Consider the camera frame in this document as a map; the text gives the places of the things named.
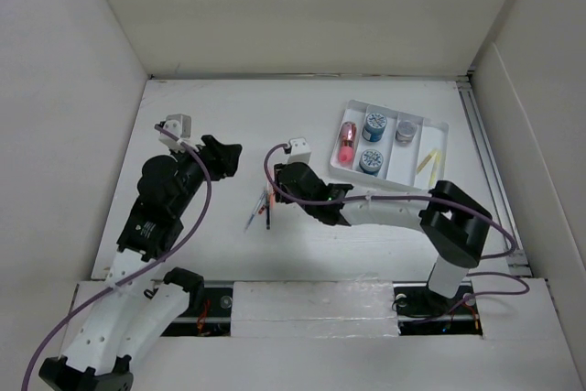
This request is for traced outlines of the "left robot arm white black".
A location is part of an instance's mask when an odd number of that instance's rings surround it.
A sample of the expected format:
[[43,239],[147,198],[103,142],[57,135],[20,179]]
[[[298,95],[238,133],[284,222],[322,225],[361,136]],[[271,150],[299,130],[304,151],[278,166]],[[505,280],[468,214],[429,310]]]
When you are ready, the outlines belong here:
[[206,135],[192,146],[162,136],[169,152],[142,167],[138,196],[118,238],[104,295],[92,304],[64,352],[46,359],[39,377],[54,390],[129,390],[134,372],[169,324],[203,306],[204,280],[174,267],[154,283],[165,259],[190,239],[182,214],[199,188],[232,177],[242,147]]

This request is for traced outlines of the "blue clear pen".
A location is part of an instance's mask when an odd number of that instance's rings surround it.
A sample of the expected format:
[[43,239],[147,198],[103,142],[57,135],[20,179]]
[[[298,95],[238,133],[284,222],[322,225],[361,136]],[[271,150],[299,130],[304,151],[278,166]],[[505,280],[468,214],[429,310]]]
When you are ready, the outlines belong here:
[[261,194],[259,196],[259,198],[257,199],[254,208],[252,209],[250,215],[248,216],[248,219],[246,221],[246,224],[244,226],[244,229],[247,231],[251,225],[251,223],[253,222],[253,220],[255,219],[255,217],[257,215],[260,215],[258,213],[259,208],[262,206],[262,204],[265,201],[265,191],[267,190],[267,188],[263,188],[263,190],[261,191]]

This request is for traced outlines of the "clear jar of beads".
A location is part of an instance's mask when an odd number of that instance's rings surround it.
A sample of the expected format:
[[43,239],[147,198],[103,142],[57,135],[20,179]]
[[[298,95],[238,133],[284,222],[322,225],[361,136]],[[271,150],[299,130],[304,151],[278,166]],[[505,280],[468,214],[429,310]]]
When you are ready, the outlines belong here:
[[410,120],[401,120],[396,125],[395,140],[400,144],[409,144],[417,134],[418,126]]

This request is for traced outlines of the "black pen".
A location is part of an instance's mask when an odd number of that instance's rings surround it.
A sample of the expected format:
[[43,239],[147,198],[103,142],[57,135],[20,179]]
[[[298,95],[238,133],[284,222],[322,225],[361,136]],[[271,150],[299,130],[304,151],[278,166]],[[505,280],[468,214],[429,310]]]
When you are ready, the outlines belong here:
[[265,215],[266,215],[266,229],[271,229],[271,194],[270,190],[265,191]]

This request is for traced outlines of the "blue patterned tape roll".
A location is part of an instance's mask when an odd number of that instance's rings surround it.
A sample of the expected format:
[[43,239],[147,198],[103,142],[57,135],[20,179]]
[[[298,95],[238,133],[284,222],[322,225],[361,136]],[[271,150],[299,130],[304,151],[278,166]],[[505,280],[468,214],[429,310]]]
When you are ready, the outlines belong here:
[[359,158],[358,167],[362,173],[377,177],[384,165],[384,155],[377,149],[366,149]]
[[387,117],[381,113],[369,113],[364,120],[363,139],[376,143],[380,141],[387,127]]

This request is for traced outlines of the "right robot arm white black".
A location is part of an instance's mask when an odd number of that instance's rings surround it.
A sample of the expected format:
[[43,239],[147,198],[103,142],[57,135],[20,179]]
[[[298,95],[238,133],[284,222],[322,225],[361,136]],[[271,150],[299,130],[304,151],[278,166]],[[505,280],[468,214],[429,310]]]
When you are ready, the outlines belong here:
[[438,257],[423,300],[436,312],[457,298],[461,282],[481,261],[492,215],[457,185],[439,181],[428,191],[389,192],[325,183],[302,162],[274,167],[277,200],[296,203],[329,226],[383,225],[424,234]]

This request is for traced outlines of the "yellow pen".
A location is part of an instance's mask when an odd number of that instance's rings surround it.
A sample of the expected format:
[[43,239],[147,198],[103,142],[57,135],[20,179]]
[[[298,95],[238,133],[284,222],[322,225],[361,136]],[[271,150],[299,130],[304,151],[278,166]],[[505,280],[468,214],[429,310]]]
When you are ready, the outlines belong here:
[[432,159],[436,159],[438,157],[438,155],[440,154],[440,151],[437,150],[436,148],[434,148],[433,150],[431,150],[418,164],[417,168],[416,168],[416,174],[418,175],[423,169],[424,167],[427,166],[427,164],[432,160]]
[[443,153],[437,149],[434,153],[433,165],[432,165],[431,173],[429,176],[429,186],[430,187],[434,186],[437,183],[437,181],[439,180],[440,172],[442,170],[442,165],[443,165]]

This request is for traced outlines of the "red clear pen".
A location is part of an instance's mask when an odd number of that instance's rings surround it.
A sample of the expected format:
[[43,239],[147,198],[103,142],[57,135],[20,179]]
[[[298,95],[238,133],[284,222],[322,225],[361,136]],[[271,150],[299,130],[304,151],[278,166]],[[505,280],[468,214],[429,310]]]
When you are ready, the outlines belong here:
[[270,200],[268,198],[266,198],[264,203],[262,204],[262,206],[259,208],[258,213],[262,214],[263,212],[269,212],[269,211],[270,211]]

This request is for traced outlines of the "pink glue bottle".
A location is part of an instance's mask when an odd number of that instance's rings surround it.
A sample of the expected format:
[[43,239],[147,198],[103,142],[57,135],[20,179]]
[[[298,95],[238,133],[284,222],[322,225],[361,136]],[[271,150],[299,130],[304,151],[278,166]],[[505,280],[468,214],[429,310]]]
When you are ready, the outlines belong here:
[[347,121],[342,124],[339,141],[338,160],[343,166],[351,165],[356,142],[356,124],[354,122]]

